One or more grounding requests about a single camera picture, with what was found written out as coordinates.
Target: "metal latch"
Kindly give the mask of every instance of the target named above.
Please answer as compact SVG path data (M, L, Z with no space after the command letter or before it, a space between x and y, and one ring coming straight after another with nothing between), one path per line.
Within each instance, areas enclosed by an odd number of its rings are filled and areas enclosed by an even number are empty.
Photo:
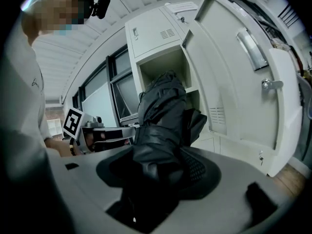
M264 79L262 81L263 90L278 89L278 88L282 88L283 86L284 86L284 83L281 80Z
M259 152L259 160L261 161L261 166L262 166L262 164L263 164L263 157L262 157L262 153L263 153L263 151L262 151L262 150L260 150L260 152Z

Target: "wall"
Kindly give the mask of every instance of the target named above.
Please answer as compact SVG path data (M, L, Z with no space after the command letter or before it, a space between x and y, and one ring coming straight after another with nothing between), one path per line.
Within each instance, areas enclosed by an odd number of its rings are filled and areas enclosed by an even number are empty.
M45 116L49 119L60 119L61 125L64 123L64 111L62 107L49 107L45 109ZM53 139L62 140L63 135L55 135Z

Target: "ceiling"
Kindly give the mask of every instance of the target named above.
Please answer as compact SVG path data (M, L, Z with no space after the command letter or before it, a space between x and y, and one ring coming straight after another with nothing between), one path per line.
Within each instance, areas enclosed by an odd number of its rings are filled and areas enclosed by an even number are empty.
M58 100L66 94L72 76L81 68L79 60L90 54L87 50L98 44L106 30L130 13L158 1L162 0L111 0L104 19L91 17L78 30L65 35L38 37L33 48L44 78L46 100Z

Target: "person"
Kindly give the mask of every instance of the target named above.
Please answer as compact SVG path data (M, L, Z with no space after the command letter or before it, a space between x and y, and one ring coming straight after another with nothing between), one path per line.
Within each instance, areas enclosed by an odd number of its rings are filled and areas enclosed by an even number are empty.
M0 67L0 128L32 136L61 156L69 144L53 140L45 117L44 81L32 45L39 35L84 24L94 0L32 0L21 11L4 46Z

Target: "black object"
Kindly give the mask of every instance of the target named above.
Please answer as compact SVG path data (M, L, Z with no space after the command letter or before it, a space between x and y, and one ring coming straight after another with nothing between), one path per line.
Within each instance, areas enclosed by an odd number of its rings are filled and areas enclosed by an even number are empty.
M74 145L74 141L75 141L74 138L71 138L70 141L69 141L69 145L73 146ZM70 148L70 152L71 152L72 156L76 156L73 147Z
M110 149L114 149L114 148L118 148L118 147L122 147L125 145L125 140L118 140L118 141L114 141L114 142L98 142L94 144L94 152L98 153L98 152L102 152L105 150L110 150Z
M213 162L184 150L199 137L207 117L185 110L186 92L174 71L160 75L139 100L134 145L100 162L97 174L108 185L124 188L107 213L149 233L179 200L206 196L221 174Z
M45 233L75 233L46 149L37 139L18 131L0 130L0 136L2 233L42 233L43 226L48 226Z
M195 200L204 198L219 183L221 171L218 166L198 155L195 148L182 147L178 158L183 165L184 174L177 186L179 200ZM102 160L97 165L97 175L111 187L124 188L136 173L140 165L132 163L132 147L114 156Z
M97 3L93 5L92 16L97 16L99 19L103 19L106 15L109 3L111 0L98 0Z
M250 227L262 222L277 209L277 206L270 200L257 183L248 186L246 198L253 211L253 220Z
M103 128L103 131L93 131L93 141L94 142L103 141L101 134L105 134L105 140L117 139L117 138L123 137L122 130L105 131L105 128Z
M227 0L227 1L229 1L229 2L231 2L231 3L234 3L234 1L233 1L233 0Z
M65 167L67 170L71 170L79 166L76 163L69 163L69 164L66 164Z

